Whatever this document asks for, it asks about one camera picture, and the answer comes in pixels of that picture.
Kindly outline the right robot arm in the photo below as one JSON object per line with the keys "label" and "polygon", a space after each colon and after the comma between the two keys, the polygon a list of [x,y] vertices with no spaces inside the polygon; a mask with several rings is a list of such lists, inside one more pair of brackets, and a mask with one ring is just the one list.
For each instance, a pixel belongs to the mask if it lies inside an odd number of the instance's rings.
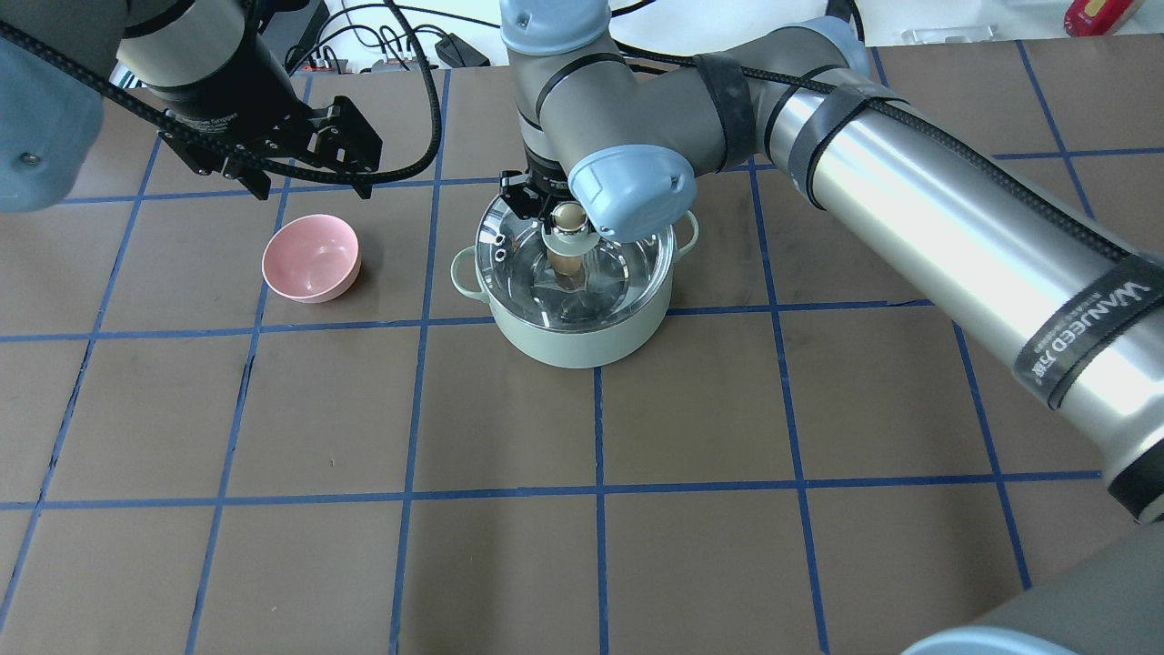
{"label": "right robot arm", "polygon": [[1140,531],[913,654],[1159,654],[1161,256],[1018,181],[870,79],[849,21],[781,26],[640,81],[606,1],[503,1],[541,202],[651,237],[696,178],[764,155],[1095,444]]}

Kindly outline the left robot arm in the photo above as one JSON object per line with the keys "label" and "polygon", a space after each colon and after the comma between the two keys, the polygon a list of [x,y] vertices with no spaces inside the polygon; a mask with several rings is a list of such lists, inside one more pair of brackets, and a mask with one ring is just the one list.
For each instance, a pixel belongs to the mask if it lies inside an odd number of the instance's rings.
{"label": "left robot arm", "polygon": [[[378,170],[382,140],[353,101],[304,104],[237,1],[5,1],[3,24],[102,80],[127,67],[166,118],[230,148],[217,154],[161,128],[192,173],[236,179],[261,200],[270,177],[241,154],[333,173]],[[5,212],[43,211],[71,194],[104,107],[98,91],[3,40]]]}

